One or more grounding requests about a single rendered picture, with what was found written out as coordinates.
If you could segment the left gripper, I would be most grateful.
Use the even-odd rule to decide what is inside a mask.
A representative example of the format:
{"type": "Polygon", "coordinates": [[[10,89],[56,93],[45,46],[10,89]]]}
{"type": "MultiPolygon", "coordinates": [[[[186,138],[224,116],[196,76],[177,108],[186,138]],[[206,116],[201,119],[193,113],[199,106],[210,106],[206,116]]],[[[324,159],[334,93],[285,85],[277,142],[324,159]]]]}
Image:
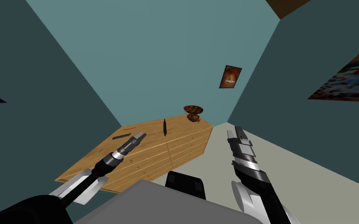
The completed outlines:
{"type": "Polygon", "coordinates": [[[146,137],[146,133],[143,133],[140,131],[139,133],[136,133],[133,137],[128,139],[121,147],[120,147],[120,153],[121,154],[128,154],[130,151],[132,151],[137,145],[139,145],[139,142],[141,142],[146,137]]]}

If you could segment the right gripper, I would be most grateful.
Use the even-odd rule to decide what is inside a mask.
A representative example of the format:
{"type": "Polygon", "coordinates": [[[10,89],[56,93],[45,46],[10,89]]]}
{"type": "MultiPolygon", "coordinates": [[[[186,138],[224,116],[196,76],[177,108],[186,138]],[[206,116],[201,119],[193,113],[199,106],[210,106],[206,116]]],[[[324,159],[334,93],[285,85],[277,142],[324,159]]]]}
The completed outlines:
{"type": "Polygon", "coordinates": [[[234,161],[241,165],[258,165],[252,143],[240,126],[235,126],[237,138],[231,130],[227,130],[228,143],[230,145],[234,161]]]}

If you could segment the light wooden dresser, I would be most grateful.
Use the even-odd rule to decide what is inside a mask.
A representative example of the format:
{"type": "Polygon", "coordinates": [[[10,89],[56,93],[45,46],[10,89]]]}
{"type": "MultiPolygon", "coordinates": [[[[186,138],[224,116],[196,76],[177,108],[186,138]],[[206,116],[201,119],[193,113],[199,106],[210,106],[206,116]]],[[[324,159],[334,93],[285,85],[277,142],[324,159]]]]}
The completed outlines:
{"type": "Polygon", "coordinates": [[[146,137],[107,175],[103,191],[120,193],[136,181],[153,181],[203,154],[213,129],[211,124],[204,120],[191,122],[186,115],[165,120],[166,136],[163,134],[163,119],[119,128],[56,180],[64,183],[84,169],[92,169],[104,156],[140,131],[146,133],[146,137]],[[128,133],[131,133],[128,137],[112,140],[115,136],[128,133]]]}

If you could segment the orange framed picture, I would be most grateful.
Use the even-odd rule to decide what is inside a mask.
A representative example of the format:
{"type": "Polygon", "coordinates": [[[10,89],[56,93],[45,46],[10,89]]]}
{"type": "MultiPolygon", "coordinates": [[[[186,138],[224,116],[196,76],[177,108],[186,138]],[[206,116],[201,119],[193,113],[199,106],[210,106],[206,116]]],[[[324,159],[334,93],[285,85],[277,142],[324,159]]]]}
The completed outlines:
{"type": "Polygon", "coordinates": [[[234,88],[236,82],[238,81],[241,71],[242,68],[240,67],[226,65],[222,79],[220,81],[219,88],[220,89],[234,88]]]}

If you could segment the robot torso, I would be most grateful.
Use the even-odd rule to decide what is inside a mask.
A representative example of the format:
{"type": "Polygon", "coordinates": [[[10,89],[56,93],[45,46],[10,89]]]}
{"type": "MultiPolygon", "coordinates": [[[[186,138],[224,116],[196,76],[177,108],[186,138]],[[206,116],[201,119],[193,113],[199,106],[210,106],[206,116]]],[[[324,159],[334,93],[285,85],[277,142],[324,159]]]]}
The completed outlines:
{"type": "Polygon", "coordinates": [[[262,224],[237,208],[234,174],[196,172],[205,199],[141,180],[74,224],[262,224]]]}

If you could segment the colourful wall painting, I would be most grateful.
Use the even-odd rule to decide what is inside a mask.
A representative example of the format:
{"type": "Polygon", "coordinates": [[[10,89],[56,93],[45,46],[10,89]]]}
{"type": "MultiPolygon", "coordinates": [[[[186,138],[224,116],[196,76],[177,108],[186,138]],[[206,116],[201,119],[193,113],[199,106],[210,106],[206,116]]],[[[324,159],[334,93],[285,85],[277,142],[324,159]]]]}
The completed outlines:
{"type": "Polygon", "coordinates": [[[359,102],[359,54],[316,90],[309,99],[359,102]]]}

